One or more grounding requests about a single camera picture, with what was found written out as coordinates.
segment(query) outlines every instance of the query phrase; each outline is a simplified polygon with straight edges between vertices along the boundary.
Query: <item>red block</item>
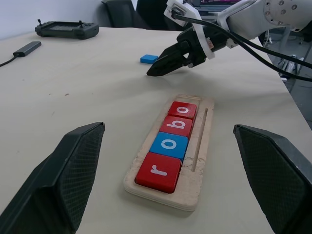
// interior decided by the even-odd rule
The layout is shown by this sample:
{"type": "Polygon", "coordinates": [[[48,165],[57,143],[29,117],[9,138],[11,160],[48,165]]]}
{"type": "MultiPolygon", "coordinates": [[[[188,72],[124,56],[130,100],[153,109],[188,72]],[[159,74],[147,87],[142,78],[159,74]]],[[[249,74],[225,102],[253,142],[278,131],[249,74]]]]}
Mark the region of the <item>red block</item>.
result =
{"type": "Polygon", "coordinates": [[[190,119],[166,116],[159,131],[189,138],[192,129],[192,123],[193,121],[190,119]]]}
{"type": "Polygon", "coordinates": [[[185,102],[174,101],[168,111],[169,116],[194,119],[197,106],[185,102]]]}
{"type": "Polygon", "coordinates": [[[180,169],[180,159],[148,153],[135,181],[139,185],[172,194],[176,189],[180,169]]]}

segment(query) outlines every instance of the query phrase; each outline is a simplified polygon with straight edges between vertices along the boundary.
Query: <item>black cable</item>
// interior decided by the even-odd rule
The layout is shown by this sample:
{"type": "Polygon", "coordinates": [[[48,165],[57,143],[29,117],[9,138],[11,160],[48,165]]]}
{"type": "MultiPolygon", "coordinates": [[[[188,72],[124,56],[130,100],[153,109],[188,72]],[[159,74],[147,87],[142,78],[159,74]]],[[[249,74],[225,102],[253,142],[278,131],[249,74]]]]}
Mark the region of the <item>black cable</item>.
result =
{"type": "Polygon", "coordinates": [[[0,64],[0,67],[7,65],[8,63],[12,62],[14,59],[16,59],[18,56],[14,56],[13,58],[11,58],[10,60],[8,60],[7,62],[4,62],[2,64],[0,64]]]}
{"type": "Polygon", "coordinates": [[[202,20],[198,20],[198,19],[192,19],[189,17],[184,17],[179,15],[177,12],[172,11],[172,18],[177,19],[177,20],[181,20],[181,21],[185,21],[185,22],[190,22],[190,23],[195,23],[195,24],[200,24],[200,25],[204,25],[207,27],[211,27],[214,28],[216,30],[219,30],[220,32],[222,32],[224,35],[226,35],[227,37],[229,37],[230,39],[232,39],[234,42],[236,42],[238,45],[240,45],[241,47],[243,47],[243,49],[245,49],[248,53],[250,53],[252,56],[254,56],[257,60],[259,60],[261,63],[263,63],[264,65],[270,67],[271,69],[295,78],[295,79],[299,79],[299,80],[304,80],[304,81],[309,81],[312,82],[311,78],[306,78],[306,77],[301,77],[298,75],[294,75],[292,73],[286,72],[276,66],[274,66],[273,64],[271,64],[270,62],[266,61],[264,58],[262,58],[259,54],[257,54],[254,50],[252,50],[249,46],[247,46],[244,42],[242,42],[240,39],[238,39],[236,36],[234,36],[232,33],[228,32],[227,30],[225,30],[224,28],[214,24],[214,23],[210,23],[210,22],[206,22],[206,21],[202,21],[202,20]]]}
{"type": "Polygon", "coordinates": [[[305,67],[308,67],[308,68],[311,68],[312,69],[312,64],[311,63],[308,63],[308,62],[305,62],[305,61],[301,61],[299,59],[296,59],[296,58],[293,58],[293,57],[290,57],[290,56],[287,56],[287,55],[284,55],[284,54],[281,54],[281,53],[278,53],[278,52],[275,52],[275,51],[272,51],[272,50],[268,50],[266,48],[263,48],[262,46],[259,46],[253,42],[251,42],[250,40],[247,40],[246,38],[236,34],[236,33],[233,33],[232,34],[234,36],[236,36],[238,39],[240,39],[241,41],[243,41],[244,43],[246,43],[247,45],[253,47],[254,49],[256,50],[260,50],[264,53],[267,53],[269,55],[273,55],[275,57],[279,57],[281,59],[286,59],[288,61],[292,61],[292,62],[295,62],[295,63],[298,63],[302,66],[305,66],[305,67]]]}

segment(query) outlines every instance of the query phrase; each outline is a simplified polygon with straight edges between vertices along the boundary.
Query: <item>table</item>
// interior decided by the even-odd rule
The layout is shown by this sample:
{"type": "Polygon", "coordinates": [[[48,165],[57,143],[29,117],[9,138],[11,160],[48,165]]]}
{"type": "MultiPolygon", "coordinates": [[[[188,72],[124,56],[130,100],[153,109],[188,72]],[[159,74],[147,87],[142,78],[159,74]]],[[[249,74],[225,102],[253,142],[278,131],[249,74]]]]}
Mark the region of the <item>table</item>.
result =
{"type": "Polygon", "coordinates": [[[76,127],[104,121],[97,176],[78,234],[272,234],[247,181],[235,124],[287,137],[312,161],[312,132],[278,74],[241,48],[165,77],[148,77],[178,32],[101,28],[86,41],[28,34],[0,42],[1,60],[33,40],[42,46],[0,68],[0,211],[27,176],[76,127]],[[183,212],[127,193],[123,178],[166,101],[215,99],[198,208],[183,212]]]}

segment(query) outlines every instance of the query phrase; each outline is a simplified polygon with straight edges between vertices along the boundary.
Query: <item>floor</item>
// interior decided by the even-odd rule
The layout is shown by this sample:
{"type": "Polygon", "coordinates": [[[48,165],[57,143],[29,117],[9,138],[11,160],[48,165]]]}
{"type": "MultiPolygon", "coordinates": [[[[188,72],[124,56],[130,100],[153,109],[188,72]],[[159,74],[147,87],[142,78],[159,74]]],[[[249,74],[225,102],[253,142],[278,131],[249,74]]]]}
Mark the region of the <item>floor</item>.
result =
{"type": "MultiPolygon", "coordinates": [[[[267,43],[266,48],[278,51],[281,44],[283,31],[272,31],[269,33],[269,38],[271,38],[271,43],[267,43]]],[[[302,38],[294,36],[291,34],[287,40],[286,46],[279,51],[285,55],[297,55],[297,58],[304,58],[306,62],[312,63],[312,42],[303,42],[302,38]]],[[[274,65],[277,65],[279,59],[274,56],[269,56],[274,65]]],[[[312,70],[309,68],[299,69],[299,74],[304,77],[312,78],[312,70]]],[[[288,88],[292,98],[296,102],[299,110],[306,119],[310,128],[312,129],[312,82],[287,79],[284,81],[286,87],[288,88]]]]}

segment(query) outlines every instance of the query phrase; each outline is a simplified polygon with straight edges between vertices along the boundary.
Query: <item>robotic arm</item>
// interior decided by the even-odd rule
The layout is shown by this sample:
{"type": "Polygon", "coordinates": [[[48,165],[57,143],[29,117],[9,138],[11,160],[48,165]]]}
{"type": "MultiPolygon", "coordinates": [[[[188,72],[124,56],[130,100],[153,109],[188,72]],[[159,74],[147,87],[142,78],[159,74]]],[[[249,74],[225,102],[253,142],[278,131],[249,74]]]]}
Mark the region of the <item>robotic arm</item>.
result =
{"type": "MultiPolygon", "coordinates": [[[[228,32],[248,40],[263,32],[290,26],[295,32],[307,31],[312,25],[312,0],[242,0],[219,13],[213,22],[228,32]]],[[[187,22],[175,19],[172,12],[201,20],[199,12],[185,0],[168,0],[164,15],[185,26],[187,22]]],[[[192,24],[177,37],[177,43],[168,47],[147,72],[149,76],[163,76],[182,66],[195,67],[206,58],[213,59],[214,52],[237,44],[219,30],[192,24]]]]}

